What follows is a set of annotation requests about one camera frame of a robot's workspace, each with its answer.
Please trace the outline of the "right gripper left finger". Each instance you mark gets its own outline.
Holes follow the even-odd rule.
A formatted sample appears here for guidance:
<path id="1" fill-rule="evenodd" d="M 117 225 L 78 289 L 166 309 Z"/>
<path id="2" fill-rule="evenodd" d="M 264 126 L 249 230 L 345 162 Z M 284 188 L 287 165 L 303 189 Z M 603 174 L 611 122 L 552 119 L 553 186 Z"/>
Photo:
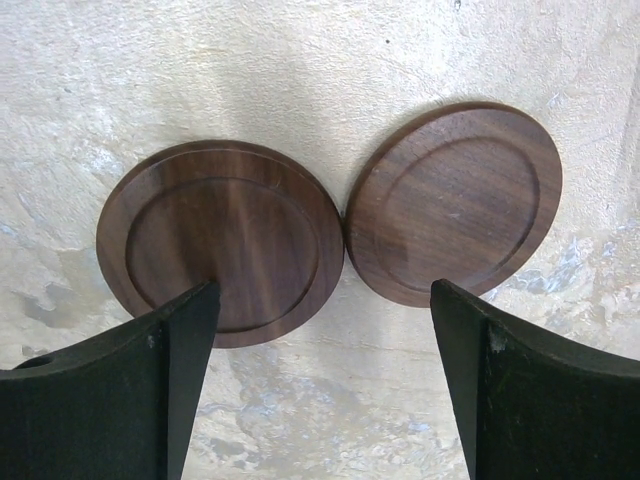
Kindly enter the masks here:
<path id="1" fill-rule="evenodd" d="M 206 283 L 2 371 L 2 478 L 181 478 L 219 313 Z"/>

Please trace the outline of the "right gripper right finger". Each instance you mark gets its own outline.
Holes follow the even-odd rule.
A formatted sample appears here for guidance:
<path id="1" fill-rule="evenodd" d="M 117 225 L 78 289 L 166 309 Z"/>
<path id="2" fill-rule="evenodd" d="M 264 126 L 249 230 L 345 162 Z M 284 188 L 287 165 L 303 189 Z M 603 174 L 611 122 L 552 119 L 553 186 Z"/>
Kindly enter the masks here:
<path id="1" fill-rule="evenodd" d="M 430 308 L 471 478 L 638 478 L 638 361 L 446 280 L 433 282 Z"/>

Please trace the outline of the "dark wooden coaster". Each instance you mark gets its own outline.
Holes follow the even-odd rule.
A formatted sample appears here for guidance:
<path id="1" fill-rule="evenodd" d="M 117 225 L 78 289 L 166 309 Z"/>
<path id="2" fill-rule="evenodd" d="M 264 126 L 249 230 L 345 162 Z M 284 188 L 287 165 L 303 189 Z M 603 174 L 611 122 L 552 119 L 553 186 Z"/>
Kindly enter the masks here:
<path id="1" fill-rule="evenodd" d="M 104 204 L 96 253 L 136 317 L 217 283 L 219 349 L 302 326 L 344 265 L 340 215 L 319 180 L 283 153 L 237 140 L 188 142 L 136 165 Z"/>
<path id="2" fill-rule="evenodd" d="M 552 136 L 508 105 L 463 102 L 391 134 L 357 176 L 345 212 L 350 260 L 378 295 L 425 307 L 434 281 L 480 295 L 547 236 L 562 193 Z"/>

